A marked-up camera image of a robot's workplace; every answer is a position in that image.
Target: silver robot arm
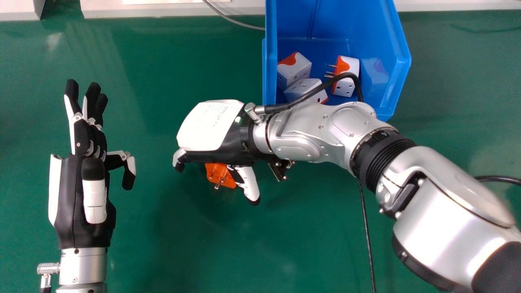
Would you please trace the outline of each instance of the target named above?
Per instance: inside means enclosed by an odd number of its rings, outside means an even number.
[[[369,105],[301,103],[254,121],[262,153],[335,163],[374,192],[380,212],[396,220],[395,253],[423,280],[442,291],[521,292],[521,234],[505,205]]]

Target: green table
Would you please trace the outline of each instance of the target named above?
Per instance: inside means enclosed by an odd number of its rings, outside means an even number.
[[[262,203],[252,207],[239,191],[214,191],[196,165],[172,169],[177,130],[197,102],[261,102],[262,32],[218,17],[84,20],[70,5],[48,1],[40,22],[0,23],[1,292],[36,292],[36,265],[59,259],[47,181],[49,155],[69,151],[68,78],[81,92],[101,84],[109,149],[137,158],[132,191],[118,188],[122,171],[112,176],[111,292],[370,291],[345,170],[299,163],[278,184],[257,164]],[[413,65],[390,122],[473,175],[521,176],[521,11],[401,19]],[[491,187],[520,219],[520,190]],[[435,292],[394,256],[393,221],[367,202],[378,291]]]

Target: gray cable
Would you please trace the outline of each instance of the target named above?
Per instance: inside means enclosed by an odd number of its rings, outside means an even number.
[[[265,31],[266,30],[263,27],[256,27],[256,26],[253,26],[253,25],[248,25],[247,23],[243,23],[243,22],[237,21],[235,19],[229,18],[224,13],[219,11],[219,9],[215,8],[214,5],[210,4],[210,2],[208,2],[208,0],[203,0],[203,2],[206,3],[206,5],[208,5],[208,7],[210,7],[213,11],[215,11],[215,13],[217,13],[218,15],[220,15],[222,18],[224,18],[225,20],[227,20],[229,22],[233,22],[236,25],[239,25],[239,26],[242,26],[242,27],[245,27],[245,28],[249,28],[249,29],[254,29],[254,30],[259,30],[259,31]]]

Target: blue container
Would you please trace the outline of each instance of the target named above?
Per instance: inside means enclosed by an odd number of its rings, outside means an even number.
[[[393,0],[266,0],[263,103],[285,103],[276,87],[277,62],[298,51],[312,63],[311,78],[326,81],[338,55],[360,59],[365,102],[388,120],[411,66]],[[332,95],[327,104],[355,101]]]

